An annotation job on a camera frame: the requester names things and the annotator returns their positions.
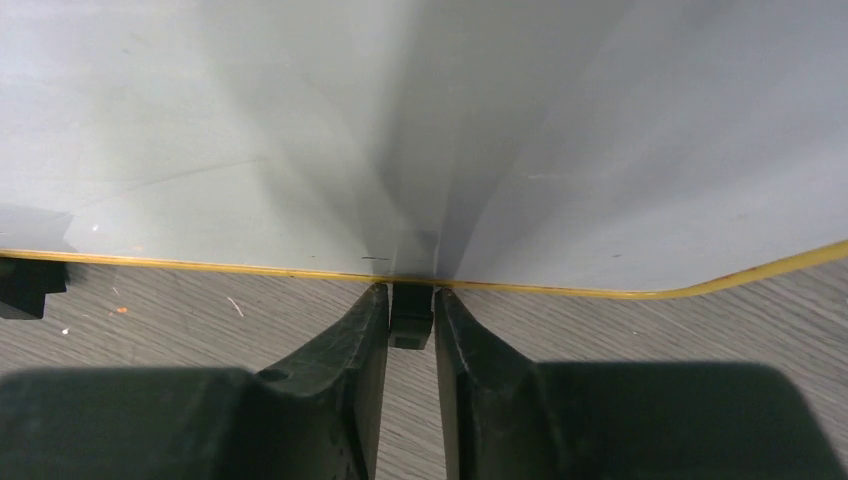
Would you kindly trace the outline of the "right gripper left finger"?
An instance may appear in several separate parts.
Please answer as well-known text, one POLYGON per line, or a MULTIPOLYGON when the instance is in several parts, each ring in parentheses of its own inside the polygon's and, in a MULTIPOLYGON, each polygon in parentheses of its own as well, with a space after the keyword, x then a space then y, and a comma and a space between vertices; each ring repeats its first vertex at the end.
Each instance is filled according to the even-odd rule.
POLYGON ((371 479, 388 289, 276 363, 37 369, 1 380, 5 479, 371 479))

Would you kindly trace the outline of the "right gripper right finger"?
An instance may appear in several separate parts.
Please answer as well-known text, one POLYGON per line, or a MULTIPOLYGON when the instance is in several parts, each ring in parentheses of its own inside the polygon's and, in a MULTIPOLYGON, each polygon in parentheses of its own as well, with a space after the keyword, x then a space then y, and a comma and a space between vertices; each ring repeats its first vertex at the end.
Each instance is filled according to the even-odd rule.
POLYGON ((536 362, 435 296, 451 479, 841 479, 796 386, 734 362, 536 362))

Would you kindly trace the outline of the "yellow framed whiteboard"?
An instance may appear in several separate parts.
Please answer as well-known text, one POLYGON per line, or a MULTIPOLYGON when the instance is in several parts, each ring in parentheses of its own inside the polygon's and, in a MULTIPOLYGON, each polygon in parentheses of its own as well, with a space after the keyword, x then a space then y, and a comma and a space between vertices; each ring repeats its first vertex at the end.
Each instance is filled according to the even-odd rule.
POLYGON ((847 254, 843 1, 5 1, 1 252, 601 298, 847 254))

